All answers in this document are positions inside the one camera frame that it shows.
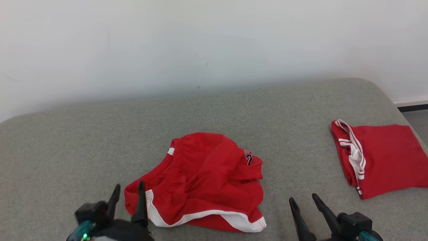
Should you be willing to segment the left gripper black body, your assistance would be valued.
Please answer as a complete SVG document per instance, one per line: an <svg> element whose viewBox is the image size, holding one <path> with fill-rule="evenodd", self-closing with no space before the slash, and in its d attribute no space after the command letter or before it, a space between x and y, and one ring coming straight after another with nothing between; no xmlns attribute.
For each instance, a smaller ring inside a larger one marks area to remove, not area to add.
<svg viewBox="0 0 428 241"><path fill-rule="evenodd" d="M92 241L107 237L113 241L154 241L148 227L122 219L101 223L83 221L67 238L67 241Z"/></svg>

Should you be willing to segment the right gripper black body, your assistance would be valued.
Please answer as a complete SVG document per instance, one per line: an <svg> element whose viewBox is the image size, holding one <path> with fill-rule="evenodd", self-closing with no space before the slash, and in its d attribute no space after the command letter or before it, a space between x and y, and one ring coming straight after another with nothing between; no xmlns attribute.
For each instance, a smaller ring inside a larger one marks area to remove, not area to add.
<svg viewBox="0 0 428 241"><path fill-rule="evenodd" d="M330 238L321 239L320 241L361 241L360 232L341 233L339 231L332 231Z"/></svg>

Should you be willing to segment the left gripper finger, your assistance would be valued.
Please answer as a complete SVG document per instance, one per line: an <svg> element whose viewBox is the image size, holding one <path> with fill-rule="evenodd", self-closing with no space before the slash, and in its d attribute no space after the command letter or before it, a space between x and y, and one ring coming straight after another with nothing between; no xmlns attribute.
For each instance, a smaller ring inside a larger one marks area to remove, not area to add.
<svg viewBox="0 0 428 241"><path fill-rule="evenodd" d="M138 201L131 222L138 224L143 228L148 227L148 212L146 204L145 184L141 180L138 185Z"/></svg>
<svg viewBox="0 0 428 241"><path fill-rule="evenodd" d="M116 213L116 205L120 198L120 190L121 190L120 184L116 184L115 189L109 201L107 202L106 217L108 221L114 220L115 213Z"/></svg>

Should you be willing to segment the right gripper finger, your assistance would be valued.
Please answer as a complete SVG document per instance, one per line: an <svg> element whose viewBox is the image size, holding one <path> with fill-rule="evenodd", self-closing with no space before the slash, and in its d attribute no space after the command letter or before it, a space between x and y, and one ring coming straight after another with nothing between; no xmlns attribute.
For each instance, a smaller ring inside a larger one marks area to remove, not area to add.
<svg viewBox="0 0 428 241"><path fill-rule="evenodd" d="M298 235L298 240L299 241L316 241L317 238L315 234L313 234L307 227L301 215L301 209L299 208L298 204L296 203L293 197L289 199L289 204L293 215L293 220L295 223L295 229Z"/></svg>
<svg viewBox="0 0 428 241"><path fill-rule="evenodd" d="M321 200L321 198L316 194L312 194L312 199L314 200L317 209L323 214L327 225L331 230L331 237L325 240L344 240L341 236L341 217L345 215L345 213L340 213L339 215L335 215L330 208Z"/></svg>

